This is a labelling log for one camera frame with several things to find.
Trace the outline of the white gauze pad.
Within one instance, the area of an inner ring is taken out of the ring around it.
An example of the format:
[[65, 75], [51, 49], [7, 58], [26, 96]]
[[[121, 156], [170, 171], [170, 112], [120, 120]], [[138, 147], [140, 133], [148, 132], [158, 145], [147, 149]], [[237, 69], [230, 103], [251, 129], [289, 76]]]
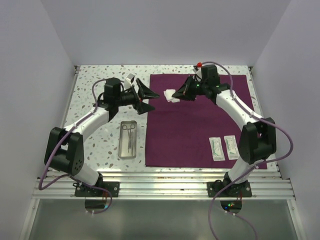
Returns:
[[170, 98], [167, 99], [167, 102], [169, 102], [169, 103], [178, 103], [178, 102], [180, 102], [180, 99], [174, 98], [174, 97], [170, 97]]
[[175, 93], [175, 90], [174, 89], [167, 89], [163, 93], [167, 98], [171, 98], [172, 95]]
[[174, 94], [176, 92], [176, 90], [175, 89], [167, 89], [166, 91], [165, 91], [165, 94], [166, 94], [166, 96], [168, 96], [168, 97], [172, 97], [172, 95]]
[[173, 89], [167, 89], [164, 91], [164, 96], [168, 102], [172, 101], [174, 99], [173, 94], [175, 91]]

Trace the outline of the steel hemostat scissors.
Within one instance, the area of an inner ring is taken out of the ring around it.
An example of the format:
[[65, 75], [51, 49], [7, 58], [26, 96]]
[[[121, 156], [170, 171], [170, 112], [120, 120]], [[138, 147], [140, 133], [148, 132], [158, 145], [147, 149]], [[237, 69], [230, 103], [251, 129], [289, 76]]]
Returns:
[[136, 125], [134, 123], [125, 123], [122, 126], [122, 129], [127, 132], [129, 140], [132, 139], [132, 135], [133, 135], [133, 133], [135, 131], [135, 128], [136, 128]]

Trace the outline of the broad steel forceps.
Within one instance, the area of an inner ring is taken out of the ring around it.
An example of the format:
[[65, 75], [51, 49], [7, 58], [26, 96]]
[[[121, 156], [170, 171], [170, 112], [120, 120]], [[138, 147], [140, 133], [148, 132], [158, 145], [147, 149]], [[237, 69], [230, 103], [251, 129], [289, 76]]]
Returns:
[[136, 146], [136, 133], [135, 132], [132, 132], [133, 134], [133, 153], [131, 153], [132, 155], [134, 155], [134, 152], [135, 152], [135, 146]]

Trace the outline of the thin steel tweezers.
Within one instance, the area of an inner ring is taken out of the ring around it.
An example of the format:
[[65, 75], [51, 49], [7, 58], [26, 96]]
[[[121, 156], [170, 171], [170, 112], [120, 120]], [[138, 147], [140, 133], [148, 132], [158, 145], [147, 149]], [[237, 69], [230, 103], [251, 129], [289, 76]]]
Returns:
[[129, 140], [128, 140], [128, 145], [127, 145], [128, 154], [131, 152], [131, 149], [132, 149], [132, 140], [129, 139]]

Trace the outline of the pointed steel tweezers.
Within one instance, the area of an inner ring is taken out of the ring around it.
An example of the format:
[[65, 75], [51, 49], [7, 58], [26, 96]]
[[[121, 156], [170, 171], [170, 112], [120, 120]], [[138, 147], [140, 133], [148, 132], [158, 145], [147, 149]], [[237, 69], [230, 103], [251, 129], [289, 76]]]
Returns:
[[134, 137], [133, 137], [133, 134], [131, 132], [130, 138], [129, 138], [129, 150], [131, 151], [131, 153], [133, 153], [133, 142], [134, 142]]

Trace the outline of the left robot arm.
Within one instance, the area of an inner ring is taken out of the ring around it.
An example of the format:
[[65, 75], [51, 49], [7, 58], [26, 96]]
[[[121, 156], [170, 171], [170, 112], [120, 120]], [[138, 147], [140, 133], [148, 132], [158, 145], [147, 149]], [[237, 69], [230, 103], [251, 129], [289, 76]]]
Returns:
[[157, 99], [159, 94], [149, 89], [139, 78], [131, 77], [128, 88], [115, 77], [102, 79], [101, 82], [104, 83], [104, 90], [100, 95], [93, 96], [94, 104], [88, 113], [64, 128], [54, 127], [50, 131], [39, 190], [48, 188], [43, 181], [49, 168], [52, 168], [82, 183], [92, 196], [101, 195], [104, 190], [103, 177], [85, 163], [84, 142], [101, 126], [110, 122], [120, 107], [131, 105], [139, 115], [155, 109], [144, 100]]

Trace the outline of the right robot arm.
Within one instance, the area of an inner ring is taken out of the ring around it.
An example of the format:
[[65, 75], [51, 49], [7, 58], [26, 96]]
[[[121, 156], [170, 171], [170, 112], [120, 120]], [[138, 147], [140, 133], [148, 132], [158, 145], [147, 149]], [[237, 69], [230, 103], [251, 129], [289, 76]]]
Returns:
[[195, 101], [197, 96], [205, 96], [224, 110], [241, 130], [237, 145], [239, 158], [223, 180], [207, 183], [208, 196], [232, 198], [244, 194], [251, 197], [250, 173], [277, 149], [275, 122], [249, 108], [233, 90], [232, 82], [221, 83], [215, 64], [200, 62], [194, 65], [193, 71], [194, 75], [187, 77], [173, 98]]

